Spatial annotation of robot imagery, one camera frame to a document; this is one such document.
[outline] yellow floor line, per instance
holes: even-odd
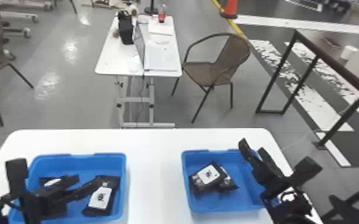
[[[217,0],[212,0],[212,2],[220,10],[220,12],[224,12],[224,9],[221,8],[221,5],[220,5],[220,3],[218,3]],[[227,21],[236,33],[239,33],[239,34],[245,36],[245,34],[242,32],[242,30],[239,28],[239,26],[236,25],[236,23],[234,23],[234,21],[232,19],[228,18]]]

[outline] white cup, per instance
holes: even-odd
[[[348,61],[351,55],[357,51],[359,51],[359,49],[354,46],[345,46],[341,53],[341,58]]]

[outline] white label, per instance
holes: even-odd
[[[55,183],[57,183],[59,181],[61,181],[61,179],[56,178],[56,179],[53,179],[53,180],[50,180],[50,181],[46,182],[45,184],[43,184],[43,186],[51,186],[51,185],[53,185],[53,184],[55,184]]]
[[[216,168],[214,168],[213,165],[206,166],[201,171],[197,172],[197,175],[204,184],[209,184],[220,177],[220,173],[216,170]]]
[[[106,209],[109,204],[111,188],[99,187],[97,191],[93,192],[88,206],[96,209]]]

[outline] blue plastic tray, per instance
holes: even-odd
[[[39,178],[46,176],[79,175],[79,183],[69,189],[82,186],[95,178],[96,175],[120,176],[120,186],[115,195],[113,210],[109,216],[85,217],[82,210],[89,202],[90,196],[68,203],[67,214],[57,219],[43,220],[42,223],[88,223],[115,220],[123,213],[125,200],[126,157],[122,153],[103,153],[93,155],[40,155],[29,167],[29,177],[26,182],[28,189],[39,186]],[[8,223],[24,223],[21,212],[11,209],[8,214]]]
[[[194,196],[189,187],[188,177],[207,164],[222,165],[239,187],[237,190],[219,193],[211,191]],[[252,176],[252,167],[241,156],[239,150],[209,151],[190,150],[182,153],[182,173],[191,211],[247,211],[264,208],[260,193],[264,187]]]

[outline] white tabletop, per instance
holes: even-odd
[[[174,24],[172,17],[167,17]],[[180,54],[178,53],[177,36],[155,35],[147,30],[147,24],[140,24],[145,43],[148,42],[167,42],[167,46],[175,49],[175,60],[177,61],[177,71],[146,71],[145,76],[152,77],[180,77],[182,75]],[[142,76],[143,67],[135,45],[124,45],[121,38],[114,38],[113,31],[118,29],[118,17],[114,17],[112,25],[107,32],[106,41],[101,50],[99,60],[95,68],[96,74],[117,75],[117,76]]]
[[[181,153],[237,148],[244,137],[252,148],[264,147],[286,176],[292,174],[276,141],[265,129],[20,130],[12,133],[0,149],[0,196],[8,192],[7,160],[24,157],[30,164],[40,154],[121,152],[127,158],[126,208],[122,218],[112,223],[272,223],[266,209],[196,214],[188,207]],[[321,223],[315,210],[313,214]]]

